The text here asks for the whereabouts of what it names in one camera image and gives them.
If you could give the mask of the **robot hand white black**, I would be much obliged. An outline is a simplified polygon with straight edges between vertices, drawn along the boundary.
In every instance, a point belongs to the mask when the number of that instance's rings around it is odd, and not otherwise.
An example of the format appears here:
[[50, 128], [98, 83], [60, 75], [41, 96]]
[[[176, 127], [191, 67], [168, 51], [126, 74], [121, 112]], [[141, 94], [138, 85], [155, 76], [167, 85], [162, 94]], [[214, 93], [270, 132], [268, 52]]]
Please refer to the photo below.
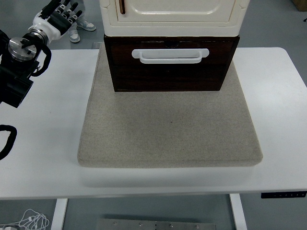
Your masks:
[[41, 36], [45, 44], [60, 39], [82, 15], [78, 3], [52, 0], [34, 17], [28, 32]]

